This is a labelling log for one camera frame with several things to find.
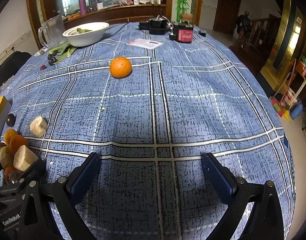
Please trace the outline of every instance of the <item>white bowl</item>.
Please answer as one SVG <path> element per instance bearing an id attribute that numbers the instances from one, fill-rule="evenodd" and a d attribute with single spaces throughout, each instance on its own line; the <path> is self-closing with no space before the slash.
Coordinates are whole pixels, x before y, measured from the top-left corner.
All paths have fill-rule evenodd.
<path id="1" fill-rule="evenodd" d="M 66 30 L 62 35 L 67 37 L 71 45 L 75 47 L 84 47 L 98 42 L 102 39 L 105 30 L 109 27 L 108 23 L 94 22 L 85 23 Z M 91 30 L 86 33 L 78 33 L 77 28 Z"/>

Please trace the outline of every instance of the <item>metal screw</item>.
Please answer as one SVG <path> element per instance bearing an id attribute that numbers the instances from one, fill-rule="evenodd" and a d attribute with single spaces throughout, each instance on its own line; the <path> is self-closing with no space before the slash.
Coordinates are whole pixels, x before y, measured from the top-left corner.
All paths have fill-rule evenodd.
<path id="1" fill-rule="evenodd" d="M 58 178 L 58 182 L 59 183 L 64 183 L 66 181 L 66 177 L 65 176 L 62 176 L 60 178 Z"/>
<path id="2" fill-rule="evenodd" d="M 271 180 L 267 181 L 267 185 L 269 187 L 273 187 L 274 186 L 274 182 L 272 182 Z"/>
<path id="3" fill-rule="evenodd" d="M 35 185 L 36 185 L 35 180 L 32 180 L 32 181 L 30 182 L 30 184 L 29 184 L 30 187 L 34 187 Z"/>
<path id="4" fill-rule="evenodd" d="M 237 180 L 237 182 L 240 183 L 240 184 L 243 184 L 243 183 L 245 183 L 245 181 L 246 181 L 243 177 L 237 177 L 236 180 Z"/>

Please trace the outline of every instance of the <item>wooden counter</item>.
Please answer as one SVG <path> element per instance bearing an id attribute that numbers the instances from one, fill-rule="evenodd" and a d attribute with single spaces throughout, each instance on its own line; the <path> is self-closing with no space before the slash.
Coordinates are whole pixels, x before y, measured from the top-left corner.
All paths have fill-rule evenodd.
<path id="1" fill-rule="evenodd" d="M 90 22 L 107 22 L 109 24 L 144 21 L 159 14 L 166 15 L 166 5 L 128 5 L 115 6 L 96 12 L 80 15 L 64 22 L 65 29 Z"/>

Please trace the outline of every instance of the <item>red label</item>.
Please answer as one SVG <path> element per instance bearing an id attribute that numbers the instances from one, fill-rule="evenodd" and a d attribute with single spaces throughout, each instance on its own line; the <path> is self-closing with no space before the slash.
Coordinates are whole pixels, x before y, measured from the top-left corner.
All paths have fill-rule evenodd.
<path id="1" fill-rule="evenodd" d="M 178 30 L 178 41 L 191 42 L 193 38 L 193 30 Z"/>

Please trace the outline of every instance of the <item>brown door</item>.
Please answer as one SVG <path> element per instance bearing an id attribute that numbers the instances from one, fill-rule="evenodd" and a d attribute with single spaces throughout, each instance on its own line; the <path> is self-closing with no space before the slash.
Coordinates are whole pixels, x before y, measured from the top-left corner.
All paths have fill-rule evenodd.
<path id="1" fill-rule="evenodd" d="M 240 0 L 218 0 L 213 30 L 233 34 Z"/>

